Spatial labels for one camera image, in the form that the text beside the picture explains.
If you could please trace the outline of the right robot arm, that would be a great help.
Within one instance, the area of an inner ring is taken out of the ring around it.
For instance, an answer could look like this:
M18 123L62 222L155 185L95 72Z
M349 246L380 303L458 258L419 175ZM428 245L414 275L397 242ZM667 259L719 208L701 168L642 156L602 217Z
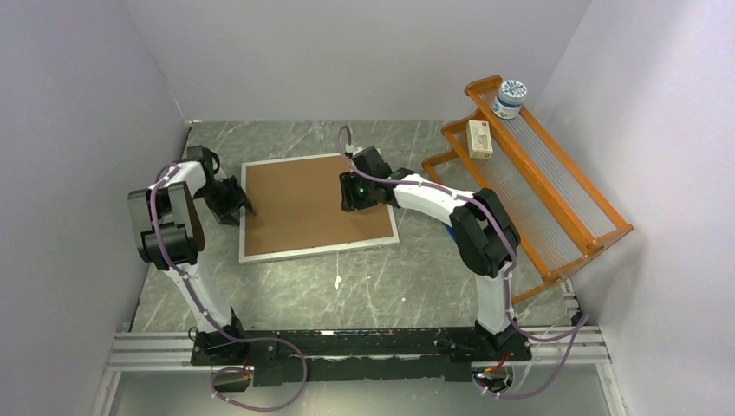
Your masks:
M391 205L427 215L452 230L459 256L476 278L477 324L483 329L477 349L486 359L500 358L516 332L508 291L520 236L498 195L487 188L448 188L406 168L392 170L372 146L343 159L350 169L339 176L343 211Z

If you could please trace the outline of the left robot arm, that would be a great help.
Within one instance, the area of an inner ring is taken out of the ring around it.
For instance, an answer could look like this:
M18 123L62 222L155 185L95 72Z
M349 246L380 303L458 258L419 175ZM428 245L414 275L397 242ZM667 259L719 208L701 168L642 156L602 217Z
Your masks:
M237 226L242 212L255 211L236 177L219 177L220 167L215 152L190 146L185 158L163 167L152 185L127 195L141 259L174 282L195 318L194 365L236 364L248 354L241 321L199 258L205 233L195 200L203 199L221 225Z

